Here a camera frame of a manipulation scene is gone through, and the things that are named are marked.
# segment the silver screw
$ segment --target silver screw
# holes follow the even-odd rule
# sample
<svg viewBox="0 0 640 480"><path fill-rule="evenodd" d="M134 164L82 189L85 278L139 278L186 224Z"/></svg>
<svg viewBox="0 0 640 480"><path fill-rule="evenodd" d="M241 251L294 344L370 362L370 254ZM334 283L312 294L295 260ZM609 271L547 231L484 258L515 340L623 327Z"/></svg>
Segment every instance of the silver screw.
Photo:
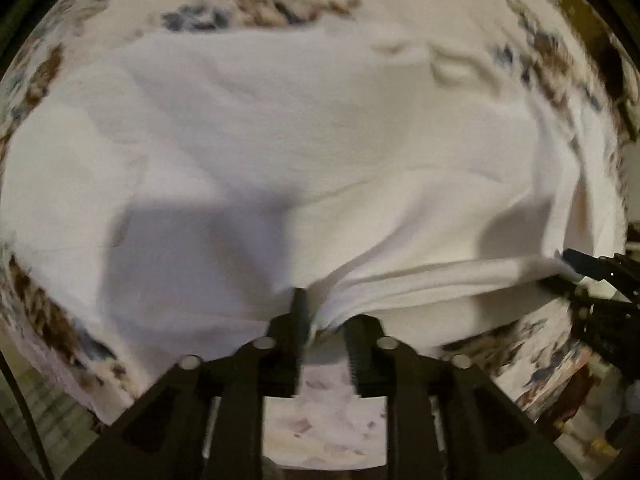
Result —
<svg viewBox="0 0 640 480"><path fill-rule="evenodd" d="M378 345L379 348L382 348L383 350L395 350L396 348L398 348L398 345L400 343L398 342L398 339L396 339L395 337L385 335L384 337L381 337L380 339L378 339L376 341L376 344Z"/></svg>
<svg viewBox="0 0 640 480"><path fill-rule="evenodd" d="M268 350L276 346L276 340L273 337L267 335L254 339L254 346L258 350Z"/></svg>
<svg viewBox="0 0 640 480"><path fill-rule="evenodd" d="M467 368L471 368L473 364L471 359L464 354L456 354L451 359L451 364L453 364L456 368L460 368L461 370L466 370Z"/></svg>
<svg viewBox="0 0 640 480"><path fill-rule="evenodd" d="M195 370L198 366L200 366L201 362L202 359L200 359L197 355L185 355L182 359L180 359L178 366L183 370Z"/></svg>

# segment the white cloth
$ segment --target white cloth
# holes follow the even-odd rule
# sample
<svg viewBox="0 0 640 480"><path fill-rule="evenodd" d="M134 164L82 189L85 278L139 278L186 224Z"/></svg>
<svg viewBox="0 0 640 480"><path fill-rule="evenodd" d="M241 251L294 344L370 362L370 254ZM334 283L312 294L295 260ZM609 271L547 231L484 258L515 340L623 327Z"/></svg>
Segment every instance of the white cloth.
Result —
<svg viewBox="0 0 640 480"><path fill-rule="evenodd" d="M293 286L316 328L377 312L426 350L545 304L510 287L564 270L568 236L617 249L588 142L442 31L157 32L25 120L0 216L30 276L148 384L262 334Z"/></svg>

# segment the wire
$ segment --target wire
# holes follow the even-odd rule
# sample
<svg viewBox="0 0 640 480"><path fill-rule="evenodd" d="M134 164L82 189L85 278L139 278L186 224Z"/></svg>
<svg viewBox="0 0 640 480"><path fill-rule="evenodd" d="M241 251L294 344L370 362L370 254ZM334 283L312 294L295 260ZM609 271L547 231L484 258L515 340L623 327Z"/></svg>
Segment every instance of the wire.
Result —
<svg viewBox="0 0 640 480"><path fill-rule="evenodd" d="M44 451L44 446L42 445L42 441L40 439L40 435L38 434L36 424L33 421L33 417L31 416L31 411L29 410L27 401L24 400L24 396L22 395L20 386L18 386L18 381L15 380L14 373L11 371L9 363L7 363L1 351L0 372L2 372L2 374L4 375L7 384L9 384L11 393L14 394L15 401L18 403L18 408L20 408L22 418L27 424L27 430L29 431L29 436L33 441L33 447L36 450L38 462L40 462L40 467L42 468L44 477L46 478L46 480L54 480L55 476L53 475L53 471L51 470L51 464L47 459L47 454Z"/></svg>

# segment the screw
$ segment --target screw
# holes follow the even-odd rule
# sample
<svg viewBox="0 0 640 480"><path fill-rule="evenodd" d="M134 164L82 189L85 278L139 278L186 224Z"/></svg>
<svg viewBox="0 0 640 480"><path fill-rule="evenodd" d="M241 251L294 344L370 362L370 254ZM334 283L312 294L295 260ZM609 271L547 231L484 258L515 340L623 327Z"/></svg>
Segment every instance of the screw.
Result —
<svg viewBox="0 0 640 480"><path fill-rule="evenodd" d="M276 346L276 340L273 337L267 335L254 339L254 346L258 350L268 350Z"/></svg>
<svg viewBox="0 0 640 480"><path fill-rule="evenodd" d="M464 354L456 354L453 356L451 360L451 364L453 364L456 368L460 368L461 370L466 370L467 368L471 368L473 364L471 359Z"/></svg>
<svg viewBox="0 0 640 480"><path fill-rule="evenodd" d="M383 350L395 350L396 348L398 348L398 345L400 343L398 342L398 339L385 335L384 337L378 339L378 341L376 341L376 344Z"/></svg>
<svg viewBox="0 0 640 480"><path fill-rule="evenodd" d="M201 362L202 359L200 359L197 355L185 355L182 359L180 359L178 366L183 370L195 370L198 366L200 366Z"/></svg>

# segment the black cable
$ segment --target black cable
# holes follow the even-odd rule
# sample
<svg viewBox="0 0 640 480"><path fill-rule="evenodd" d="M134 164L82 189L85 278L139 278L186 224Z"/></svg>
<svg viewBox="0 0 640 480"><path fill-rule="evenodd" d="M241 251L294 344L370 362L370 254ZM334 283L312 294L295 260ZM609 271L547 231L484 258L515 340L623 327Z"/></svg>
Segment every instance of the black cable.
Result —
<svg viewBox="0 0 640 480"><path fill-rule="evenodd" d="M4 375L7 384L9 384L11 393L14 394L15 401L18 403L18 408L20 408L22 418L27 424L27 430L29 431L31 441L33 442L33 447L36 450L38 462L40 462L40 467L42 468L44 477L46 478L46 480L54 480L55 477L53 476L51 465L49 464L49 460L47 459L47 454L44 451L44 446L42 445L42 441L40 439L40 435L38 434L36 424L33 421L33 417L31 416L31 411L29 409L29 406L27 405L27 401L24 400L24 396L22 395L20 386L18 386L18 381L15 380L14 373L11 371L9 363L7 363L1 351L0 372L2 372L2 374Z"/></svg>

